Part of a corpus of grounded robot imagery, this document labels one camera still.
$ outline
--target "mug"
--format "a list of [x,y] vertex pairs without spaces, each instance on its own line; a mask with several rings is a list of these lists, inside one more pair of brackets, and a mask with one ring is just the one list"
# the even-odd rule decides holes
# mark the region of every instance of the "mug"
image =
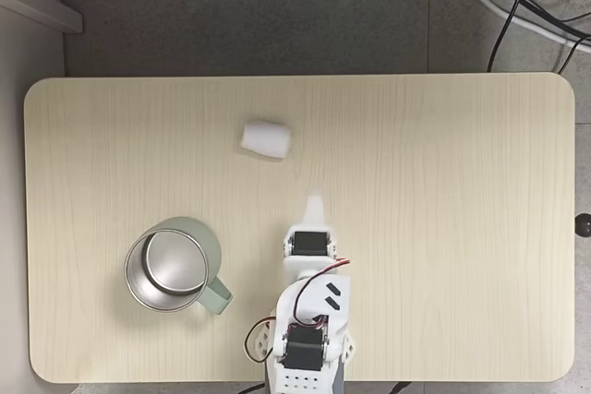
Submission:
[[173,217],[146,231],[127,253],[127,288],[154,311],[179,311],[199,300],[221,314],[232,300],[217,277],[221,265],[213,231],[201,221]]

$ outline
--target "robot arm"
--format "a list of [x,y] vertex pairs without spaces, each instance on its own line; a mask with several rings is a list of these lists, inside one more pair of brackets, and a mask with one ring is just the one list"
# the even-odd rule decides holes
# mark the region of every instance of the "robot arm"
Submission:
[[336,258],[320,196],[308,198],[304,220],[289,229],[283,251],[286,289],[275,310],[267,360],[271,392],[332,394],[335,383],[343,384],[345,357],[353,350],[347,329],[351,284],[337,275],[348,260]]

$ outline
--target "white cable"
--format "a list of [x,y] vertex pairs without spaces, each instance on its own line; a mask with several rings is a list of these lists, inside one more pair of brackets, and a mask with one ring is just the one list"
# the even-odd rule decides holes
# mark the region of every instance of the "white cable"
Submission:
[[[495,13],[497,16],[500,16],[506,19],[509,16],[509,13],[502,9],[500,6],[494,4],[491,0],[478,0],[482,5],[488,8],[490,11]],[[560,36],[560,34],[556,34],[550,30],[545,29],[544,27],[540,27],[536,23],[530,22],[525,20],[524,18],[518,18],[517,16],[513,16],[511,23],[515,25],[519,25],[522,28],[527,30],[531,30],[540,36],[543,36],[551,41],[555,41],[556,43],[561,43],[562,45],[566,45],[569,48],[573,48],[576,44],[576,41],[571,41],[570,39],[566,39],[565,37]],[[582,45],[576,47],[578,51],[582,51],[584,53],[591,54],[591,46]]]

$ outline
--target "gray floor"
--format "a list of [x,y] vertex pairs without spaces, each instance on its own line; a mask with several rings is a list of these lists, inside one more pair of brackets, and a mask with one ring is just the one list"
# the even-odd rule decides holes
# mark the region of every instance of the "gray floor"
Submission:
[[[475,0],[64,0],[86,32],[66,37],[74,77],[481,72],[502,20]],[[543,0],[560,17],[591,0]],[[591,30],[591,20],[579,27]],[[564,50],[511,27],[496,70],[550,71]],[[591,212],[591,55],[565,72],[577,99],[576,211]],[[577,239],[576,358],[548,384],[415,383],[404,394],[591,392],[591,243]],[[245,384],[86,385],[84,394],[232,394]],[[348,393],[390,392],[351,383]]]

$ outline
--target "white baseboard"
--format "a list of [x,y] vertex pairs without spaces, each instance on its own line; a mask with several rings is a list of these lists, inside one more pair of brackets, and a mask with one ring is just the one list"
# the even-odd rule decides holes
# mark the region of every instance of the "white baseboard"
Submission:
[[55,30],[83,31],[82,15],[56,0],[0,0],[0,6]]

